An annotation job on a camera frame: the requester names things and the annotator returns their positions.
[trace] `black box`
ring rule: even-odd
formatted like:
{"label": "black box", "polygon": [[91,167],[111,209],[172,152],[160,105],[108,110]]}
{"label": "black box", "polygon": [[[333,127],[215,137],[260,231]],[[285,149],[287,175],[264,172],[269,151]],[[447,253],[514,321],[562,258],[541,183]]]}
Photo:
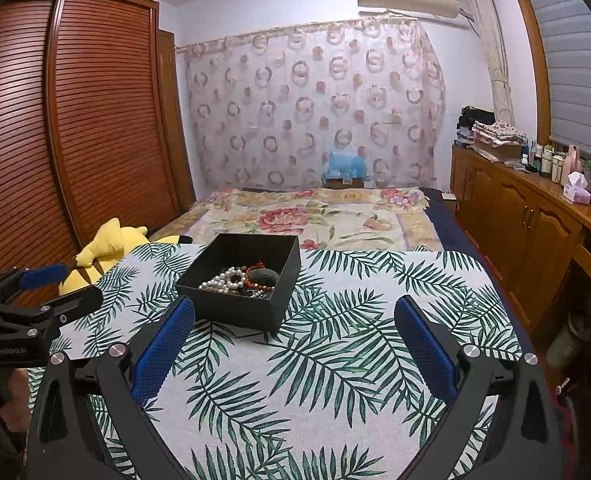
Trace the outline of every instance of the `black box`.
{"label": "black box", "polygon": [[[252,266],[258,261],[280,275],[269,299],[246,298],[201,290],[198,286],[229,267]],[[179,294],[188,296],[196,318],[277,332],[285,317],[300,274],[297,236],[219,234],[198,255],[176,282]]]}

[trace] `blue gripper pad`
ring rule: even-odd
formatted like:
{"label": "blue gripper pad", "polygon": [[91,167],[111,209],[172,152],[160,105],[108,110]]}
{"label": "blue gripper pad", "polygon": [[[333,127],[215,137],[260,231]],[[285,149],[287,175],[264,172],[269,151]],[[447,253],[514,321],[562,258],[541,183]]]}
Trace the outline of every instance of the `blue gripper pad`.
{"label": "blue gripper pad", "polygon": [[69,275],[65,264],[55,264],[40,269],[28,270],[20,278],[18,285],[23,290],[35,290],[52,283],[64,282]]}
{"label": "blue gripper pad", "polygon": [[456,370],[429,327],[405,298],[395,304],[395,326],[434,397],[451,404],[457,397]]}
{"label": "blue gripper pad", "polygon": [[189,332],[193,329],[196,310],[189,298],[183,298],[160,327],[134,367],[131,396],[140,406],[155,397],[169,374]]}

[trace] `human hand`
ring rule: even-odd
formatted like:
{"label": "human hand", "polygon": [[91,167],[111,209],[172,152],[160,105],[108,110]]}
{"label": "human hand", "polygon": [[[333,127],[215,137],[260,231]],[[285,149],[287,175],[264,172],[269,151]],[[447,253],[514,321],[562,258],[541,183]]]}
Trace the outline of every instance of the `human hand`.
{"label": "human hand", "polygon": [[22,433],[29,429],[31,411],[29,410],[29,376],[25,369],[15,369],[9,377],[9,392],[12,398],[0,408],[0,418],[5,421],[12,433]]}

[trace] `louvered door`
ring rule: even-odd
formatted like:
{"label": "louvered door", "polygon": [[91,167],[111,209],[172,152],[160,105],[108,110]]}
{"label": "louvered door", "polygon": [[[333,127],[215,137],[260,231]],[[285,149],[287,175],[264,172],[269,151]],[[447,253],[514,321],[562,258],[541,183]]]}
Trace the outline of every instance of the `louvered door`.
{"label": "louvered door", "polygon": [[155,229],[180,212],[160,123],[155,12],[121,0],[63,2],[55,135],[85,240],[113,216]]}
{"label": "louvered door", "polygon": [[[44,55],[53,0],[0,8],[0,271],[64,262],[78,247],[51,165],[44,121]],[[56,294],[45,288],[19,302]]]}

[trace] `wooden window frame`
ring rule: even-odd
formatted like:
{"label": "wooden window frame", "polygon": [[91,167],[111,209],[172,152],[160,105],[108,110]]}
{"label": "wooden window frame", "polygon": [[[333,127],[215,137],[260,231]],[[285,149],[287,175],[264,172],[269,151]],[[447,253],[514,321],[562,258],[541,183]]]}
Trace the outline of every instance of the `wooden window frame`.
{"label": "wooden window frame", "polygon": [[549,94],[549,73],[546,68],[544,45],[540,27],[535,18],[531,0],[517,0],[527,26],[527,36],[531,46],[533,72],[535,73],[535,94],[537,97],[537,142],[543,146],[549,144],[551,135],[551,95]]}

